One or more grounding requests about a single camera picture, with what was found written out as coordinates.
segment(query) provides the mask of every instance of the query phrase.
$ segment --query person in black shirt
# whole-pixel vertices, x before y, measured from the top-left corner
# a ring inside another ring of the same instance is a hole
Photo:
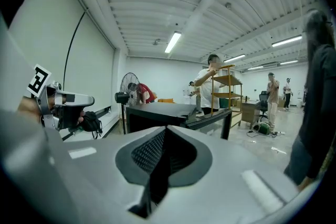
[[[284,173],[299,190],[318,175],[336,132],[336,51],[332,24],[318,10],[307,14],[308,47],[305,115]]]

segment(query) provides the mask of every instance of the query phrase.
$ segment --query wooden shelf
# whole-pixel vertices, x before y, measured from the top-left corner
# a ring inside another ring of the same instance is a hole
[[[214,80],[224,84],[224,85],[229,85],[229,76],[221,76],[221,77],[214,77]],[[236,79],[234,76],[230,75],[230,80],[231,80],[231,86],[234,85],[242,85],[242,83]]]
[[[218,97],[218,98],[229,98],[229,93],[228,92],[214,92],[214,96]],[[231,93],[231,98],[233,97],[242,97],[242,95],[240,94],[236,94],[236,93]]]

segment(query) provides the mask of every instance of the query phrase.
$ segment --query dark hair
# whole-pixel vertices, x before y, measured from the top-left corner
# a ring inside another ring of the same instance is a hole
[[[219,58],[216,54],[210,54],[208,57],[208,65],[210,65],[210,61],[212,61],[214,58]]]
[[[127,86],[127,89],[130,89],[130,88],[135,88],[137,85],[133,82],[129,83],[128,86]]]
[[[327,27],[327,16],[324,12],[312,9],[307,12],[305,31],[307,36],[308,65],[313,61],[315,51],[321,46],[328,44],[335,46],[331,33]]]

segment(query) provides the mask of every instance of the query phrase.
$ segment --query hand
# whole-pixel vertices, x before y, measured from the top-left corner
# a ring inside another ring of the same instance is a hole
[[[49,109],[52,109],[53,106],[55,105],[54,96],[48,98],[48,104],[49,104]],[[27,115],[31,119],[34,119],[37,123],[41,123],[41,112],[37,105],[36,99],[23,97],[17,111],[22,113],[23,115]],[[83,119],[84,115],[85,115],[85,112],[81,111],[77,124],[79,124],[80,122],[84,120]]]
[[[304,188],[306,188],[313,181],[314,181],[314,179],[309,178],[309,177],[305,177],[304,180],[301,182],[301,184],[298,186],[299,191],[303,191]]]
[[[210,68],[208,74],[210,75],[210,77],[212,77],[212,76],[217,74],[217,71],[218,71],[218,69]]]

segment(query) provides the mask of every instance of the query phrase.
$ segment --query fluorescent light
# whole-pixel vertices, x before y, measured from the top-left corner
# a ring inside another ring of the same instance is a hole
[[[287,43],[290,43],[290,42],[293,42],[293,41],[297,41],[297,40],[300,40],[300,39],[302,39],[302,36],[292,37],[292,38],[289,38],[289,39],[286,39],[286,40],[283,40],[283,41],[280,41],[280,42],[273,43],[272,47],[277,47],[277,46],[287,44]]]
[[[286,64],[288,64],[288,63],[294,63],[294,62],[298,62],[298,60],[290,61],[290,62],[282,62],[282,63],[280,63],[280,64],[281,64],[281,65],[286,65]]]
[[[246,56],[245,54],[242,54],[242,55],[239,55],[239,56],[237,56],[237,57],[234,57],[234,58],[231,58],[231,59],[225,60],[224,62],[230,62],[230,61],[233,61],[233,60],[236,60],[236,59],[239,59],[239,58],[245,57],[245,56]]]
[[[253,69],[258,69],[258,68],[264,68],[264,67],[251,67],[251,68],[248,68],[247,70],[253,70]]]
[[[169,44],[168,44],[166,50],[164,51],[166,54],[171,52],[171,50],[174,48],[174,46],[176,45],[176,43],[178,42],[180,37],[181,37],[181,33],[174,32],[174,35],[173,35],[172,39],[169,41]]]

